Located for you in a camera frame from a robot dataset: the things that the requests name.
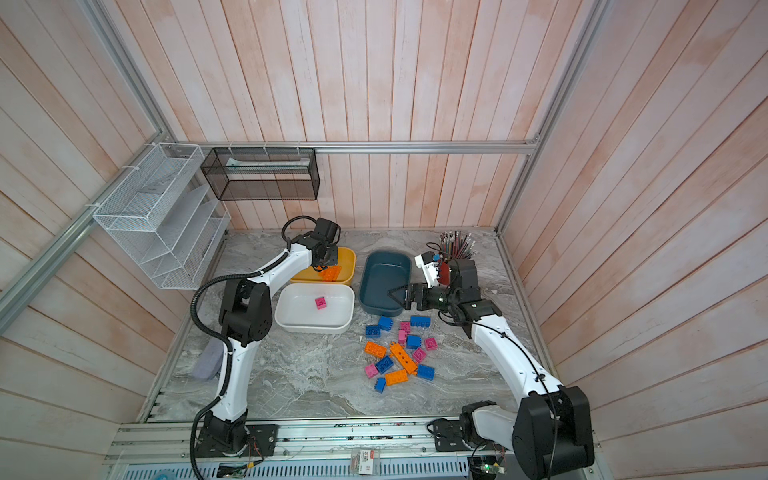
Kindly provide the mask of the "orange lego brick hollow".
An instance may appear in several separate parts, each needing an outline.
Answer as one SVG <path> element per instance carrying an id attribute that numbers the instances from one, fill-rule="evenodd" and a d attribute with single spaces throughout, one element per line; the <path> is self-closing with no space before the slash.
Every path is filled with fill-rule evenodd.
<path id="1" fill-rule="evenodd" d="M 387 356 L 387 348 L 372 341 L 365 344 L 364 352 L 378 360 Z"/>

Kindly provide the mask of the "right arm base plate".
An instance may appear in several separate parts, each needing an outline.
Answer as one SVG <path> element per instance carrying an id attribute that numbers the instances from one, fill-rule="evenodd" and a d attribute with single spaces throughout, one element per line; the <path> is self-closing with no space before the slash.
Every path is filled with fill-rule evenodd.
<path id="1" fill-rule="evenodd" d="M 437 452 L 460 452 L 473 450 L 478 445 L 467 432 L 467 426 L 461 419 L 438 418 L 429 422 L 426 429 L 433 437 Z"/>

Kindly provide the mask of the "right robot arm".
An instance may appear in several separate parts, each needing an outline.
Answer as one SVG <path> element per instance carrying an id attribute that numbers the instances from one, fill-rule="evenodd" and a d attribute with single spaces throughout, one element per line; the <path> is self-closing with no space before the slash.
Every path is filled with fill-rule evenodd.
<path id="1" fill-rule="evenodd" d="M 438 419 L 430 429 L 439 451 L 460 445 L 479 450 L 501 446 L 511 451 L 530 479 L 590 467 L 595 461 L 589 400 L 578 387 L 566 387 L 520 343 L 501 309 L 483 297 L 471 259 L 450 263 L 447 284 L 439 281 L 442 260 L 416 256 L 424 282 L 391 289 L 403 309 L 435 310 L 461 328 L 491 359 L 518 405 L 509 412 L 492 401 L 466 405 L 458 419 Z"/>

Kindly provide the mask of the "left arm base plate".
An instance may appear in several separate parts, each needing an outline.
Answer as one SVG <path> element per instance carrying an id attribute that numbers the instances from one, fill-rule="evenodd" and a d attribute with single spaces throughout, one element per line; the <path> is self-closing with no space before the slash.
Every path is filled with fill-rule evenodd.
<path id="1" fill-rule="evenodd" d="M 277 424 L 221 424 L 203 426 L 194 449 L 197 458 L 266 458 L 274 455 Z"/>

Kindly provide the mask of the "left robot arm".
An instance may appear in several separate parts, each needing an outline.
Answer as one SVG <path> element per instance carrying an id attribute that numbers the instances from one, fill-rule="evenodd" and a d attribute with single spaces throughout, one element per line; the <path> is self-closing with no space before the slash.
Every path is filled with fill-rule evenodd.
<path id="1" fill-rule="evenodd" d="M 191 453 L 210 444 L 225 456 L 239 456 L 247 449 L 247 388 L 255 354 L 273 324 L 272 297 L 300 271 L 331 266 L 337 251 L 340 227 L 326 218 L 299 215 L 281 230 L 284 249 L 253 272 L 215 277 L 194 293 L 190 316 L 195 326 L 223 346 L 222 365 L 214 399 L 195 415 Z M 212 286 L 224 285 L 218 331 L 199 317 L 198 303 Z"/>

